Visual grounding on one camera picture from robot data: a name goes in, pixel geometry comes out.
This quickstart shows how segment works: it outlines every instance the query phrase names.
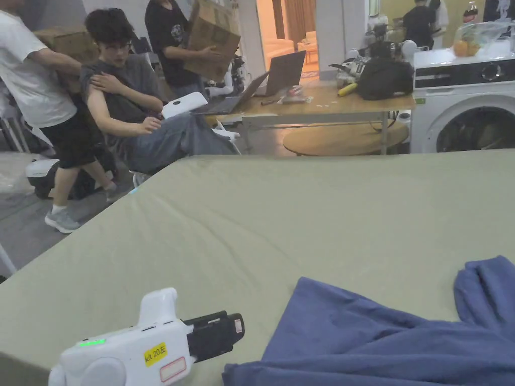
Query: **curly black hair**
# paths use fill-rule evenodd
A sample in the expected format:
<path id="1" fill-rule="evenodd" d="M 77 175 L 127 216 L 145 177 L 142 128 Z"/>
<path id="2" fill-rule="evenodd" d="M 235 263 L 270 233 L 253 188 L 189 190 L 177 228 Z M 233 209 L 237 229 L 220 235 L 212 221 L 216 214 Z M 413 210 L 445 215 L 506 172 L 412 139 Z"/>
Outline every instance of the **curly black hair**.
<path id="1" fill-rule="evenodd" d="M 86 17 L 85 25 L 97 43 L 127 44 L 134 37 L 134 27 L 119 8 L 96 9 Z"/>

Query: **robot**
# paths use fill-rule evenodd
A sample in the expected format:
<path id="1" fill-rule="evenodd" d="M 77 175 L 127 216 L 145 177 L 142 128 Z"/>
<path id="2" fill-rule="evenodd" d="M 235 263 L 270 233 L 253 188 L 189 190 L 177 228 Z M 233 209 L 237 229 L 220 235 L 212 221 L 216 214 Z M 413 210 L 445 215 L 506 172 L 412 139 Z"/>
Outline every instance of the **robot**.
<path id="1" fill-rule="evenodd" d="M 169 386 L 187 377 L 194 363 L 232 351 L 245 335 L 240 314 L 182 321 L 176 300 L 174 288 L 147 294 L 137 325 L 67 349 L 48 386 Z"/>

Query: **cardboard box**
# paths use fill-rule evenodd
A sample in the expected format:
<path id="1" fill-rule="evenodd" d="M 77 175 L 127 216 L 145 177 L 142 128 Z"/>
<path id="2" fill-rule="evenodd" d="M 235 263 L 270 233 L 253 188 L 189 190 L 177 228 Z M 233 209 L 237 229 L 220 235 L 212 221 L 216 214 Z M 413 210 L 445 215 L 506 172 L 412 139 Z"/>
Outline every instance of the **cardboard box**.
<path id="1" fill-rule="evenodd" d="M 215 82 L 221 82 L 241 39 L 232 9 L 210 0 L 197 0 L 193 6 L 190 26 L 188 48 L 200 51 L 206 47 L 216 46 L 224 60 L 219 63 L 188 61 L 184 68 Z"/>
<path id="2" fill-rule="evenodd" d="M 53 27 L 34 33 L 48 48 L 66 54 L 83 63 L 93 63 L 98 59 L 98 49 L 84 27 Z M 80 92 L 77 77 L 59 74 L 63 86 L 72 94 Z"/>

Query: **blue cloth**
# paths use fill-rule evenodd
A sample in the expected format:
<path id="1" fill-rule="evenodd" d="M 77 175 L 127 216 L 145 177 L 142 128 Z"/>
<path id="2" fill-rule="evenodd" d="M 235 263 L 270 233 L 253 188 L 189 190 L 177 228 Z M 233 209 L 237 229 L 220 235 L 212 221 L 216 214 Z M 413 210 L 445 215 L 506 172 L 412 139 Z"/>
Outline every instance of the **blue cloth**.
<path id="1" fill-rule="evenodd" d="M 454 293 L 462 322 L 428 321 L 301 278 L 263 359 L 227 365 L 224 384 L 515 385 L 515 267 L 470 262 Z"/>

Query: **orange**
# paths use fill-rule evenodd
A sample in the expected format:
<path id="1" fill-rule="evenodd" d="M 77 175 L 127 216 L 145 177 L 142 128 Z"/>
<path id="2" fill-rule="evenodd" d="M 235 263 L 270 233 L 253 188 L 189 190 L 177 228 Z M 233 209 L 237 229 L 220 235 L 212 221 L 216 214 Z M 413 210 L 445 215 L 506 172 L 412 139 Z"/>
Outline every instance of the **orange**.
<path id="1" fill-rule="evenodd" d="M 454 55 L 458 57 L 465 57 L 468 54 L 469 45 L 467 42 L 464 42 L 463 40 L 458 40 L 457 42 L 454 42 Z"/>
<path id="2" fill-rule="evenodd" d="M 467 48 L 467 56 L 474 56 L 479 51 L 479 44 L 477 43 L 469 43 Z"/>

